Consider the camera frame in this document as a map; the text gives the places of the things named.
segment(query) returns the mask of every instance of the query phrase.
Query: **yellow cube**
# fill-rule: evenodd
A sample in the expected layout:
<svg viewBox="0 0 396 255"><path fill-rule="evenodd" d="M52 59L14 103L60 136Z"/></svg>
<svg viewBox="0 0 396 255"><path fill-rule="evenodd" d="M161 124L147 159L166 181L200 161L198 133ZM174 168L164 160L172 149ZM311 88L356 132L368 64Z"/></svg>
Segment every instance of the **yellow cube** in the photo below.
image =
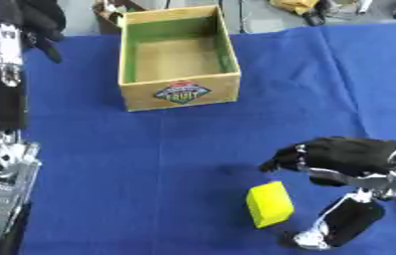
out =
<svg viewBox="0 0 396 255"><path fill-rule="evenodd" d="M246 201L257 228L285 221L294 212L293 203L281 181L251 188Z"/></svg>

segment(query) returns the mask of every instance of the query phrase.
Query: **wooden box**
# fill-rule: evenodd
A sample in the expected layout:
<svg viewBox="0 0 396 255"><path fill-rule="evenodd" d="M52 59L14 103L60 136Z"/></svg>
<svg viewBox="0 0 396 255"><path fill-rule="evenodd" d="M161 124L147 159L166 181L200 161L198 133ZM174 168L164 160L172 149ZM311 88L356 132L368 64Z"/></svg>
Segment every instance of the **wooden box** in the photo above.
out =
<svg viewBox="0 0 396 255"><path fill-rule="evenodd" d="M237 100L240 68L217 6L126 13L119 24L129 111Z"/></svg>

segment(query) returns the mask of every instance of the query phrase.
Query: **blue fabric surface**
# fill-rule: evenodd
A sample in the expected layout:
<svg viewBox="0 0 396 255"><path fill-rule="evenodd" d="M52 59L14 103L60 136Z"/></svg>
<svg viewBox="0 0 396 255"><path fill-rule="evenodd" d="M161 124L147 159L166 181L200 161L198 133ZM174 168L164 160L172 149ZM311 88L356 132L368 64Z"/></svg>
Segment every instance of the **blue fabric surface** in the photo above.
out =
<svg viewBox="0 0 396 255"><path fill-rule="evenodd" d="M239 35L237 103L127 113L119 38L70 38L62 65L28 54L30 123L44 162L23 254L309 254L277 244L308 228L349 188L303 174L263 175L279 147L320 135L396 138L396 25ZM285 183L296 213L257 230L254 185ZM348 245L324 254L396 254L396 203Z"/></svg>

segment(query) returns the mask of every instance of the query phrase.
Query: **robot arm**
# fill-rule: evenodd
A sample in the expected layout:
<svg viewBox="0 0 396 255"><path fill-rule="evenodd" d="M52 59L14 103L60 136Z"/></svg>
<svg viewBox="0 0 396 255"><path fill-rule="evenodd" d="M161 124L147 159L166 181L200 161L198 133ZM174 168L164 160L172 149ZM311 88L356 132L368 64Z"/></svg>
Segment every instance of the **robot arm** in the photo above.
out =
<svg viewBox="0 0 396 255"><path fill-rule="evenodd" d="M0 0L0 255L18 252L41 165L39 146L20 136L26 125L22 43L41 48L58 62L46 38L60 39L58 30L64 27L65 16L54 0Z"/></svg>
<svg viewBox="0 0 396 255"><path fill-rule="evenodd" d="M315 184L357 188L326 207L310 229L288 236L300 248L339 247L384 216L377 199L396 200L396 140L317 138L280 149L261 166L279 168L306 172Z"/></svg>

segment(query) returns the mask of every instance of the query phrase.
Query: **floor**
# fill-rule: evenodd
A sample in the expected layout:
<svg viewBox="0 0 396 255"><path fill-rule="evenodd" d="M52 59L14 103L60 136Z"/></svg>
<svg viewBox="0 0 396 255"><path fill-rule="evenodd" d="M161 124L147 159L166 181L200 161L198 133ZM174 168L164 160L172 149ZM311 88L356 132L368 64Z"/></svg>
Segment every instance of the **floor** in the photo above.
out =
<svg viewBox="0 0 396 255"><path fill-rule="evenodd" d="M163 6L164 0L133 0L141 5L148 6L154 2L152 8ZM177 0L185 6L200 6L215 4L217 0ZM98 33L96 18L91 11L94 0L59 0L68 17L68 28L65 34L94 35ZM224 0L224 12L230 33L240 33L239 1ZM396 0L374 0L367 14L354 17L351 20L330 19L329 24L339 23L393 23L392 8ZM288 28L304 26L301 17L273 7L267 0L244 0L243 24L248 33L276 32Z"/></svg>

